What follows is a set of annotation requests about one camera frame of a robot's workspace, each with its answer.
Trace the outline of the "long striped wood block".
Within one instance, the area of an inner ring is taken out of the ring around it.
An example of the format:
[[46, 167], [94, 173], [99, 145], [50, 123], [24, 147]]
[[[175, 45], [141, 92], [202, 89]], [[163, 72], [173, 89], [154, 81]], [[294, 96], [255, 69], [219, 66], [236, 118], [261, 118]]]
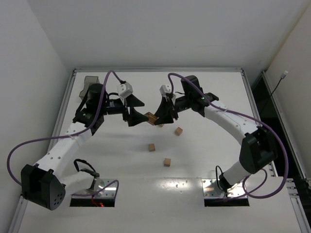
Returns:
[[154, 114], [152, 114], [151, 112], [147, 112], [144, 115], [146, 117], [148, 117], [148, 121], [147, 122], [154, 126], [155, 122], [157, 121], [158, 118]]

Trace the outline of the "grey translucent plastic bin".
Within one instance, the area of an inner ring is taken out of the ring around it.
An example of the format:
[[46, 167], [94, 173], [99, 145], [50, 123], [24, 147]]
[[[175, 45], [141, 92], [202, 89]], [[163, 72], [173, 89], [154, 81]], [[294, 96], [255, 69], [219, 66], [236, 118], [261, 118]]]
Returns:
[[90, 85], [92, 84], [95, 84], [95, 83], [99, 83], [99, 77], [98, 76], [85, 76], [85, 79], [84, 79], [84, 86], [83, 86], [83, 89], [82, 91], [80, 92], [79, 94], [79, 97], [81, 99], [83, 99], [86, 95], [86, 92], [89, 88]]

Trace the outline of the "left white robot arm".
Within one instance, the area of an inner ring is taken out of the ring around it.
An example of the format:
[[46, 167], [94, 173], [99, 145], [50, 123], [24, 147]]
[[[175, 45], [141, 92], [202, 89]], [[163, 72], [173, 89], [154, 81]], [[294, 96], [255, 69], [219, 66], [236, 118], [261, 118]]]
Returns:
[[62, 173], [79, 148], [101, 127], [105, 115], [121, 114], [130, 127], [148, 121], [135, 110], [144, 103], [133, 95], [130, 83], [120, 83], [117, 95], [117, 99], [110, 99], [103, 84], [89, 85], [65, 137], [33, 166], [26, 165], [22, 169], [22, 196], [26, 200], [52, 211], [67, 195], [83, 196], [82, 190], [89, 196], [98, 194], [95, 183], [100, 175], [94, 168], [79, 169], [67, 177], [62, 177]]

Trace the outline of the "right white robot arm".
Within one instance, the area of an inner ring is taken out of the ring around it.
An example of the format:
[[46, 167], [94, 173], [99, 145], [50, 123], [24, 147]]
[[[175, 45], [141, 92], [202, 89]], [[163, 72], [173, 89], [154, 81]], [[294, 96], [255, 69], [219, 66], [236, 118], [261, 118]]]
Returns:
[[241, 150], [238, 161], [219, 176], [221, 190], [227, 191], [277, 158], [276, 141], [270, 130], [232, 113], [216, 95], [204, 93], [196, 76], [182, 78], [181, 84], [184, 91], [181, 97], [174, 94], [173, 84], [161, 86], [162, 99], [155, 113], [155, 125], [171, 124], [178, 119], [178, 113], [191, 109], [233, 136]]

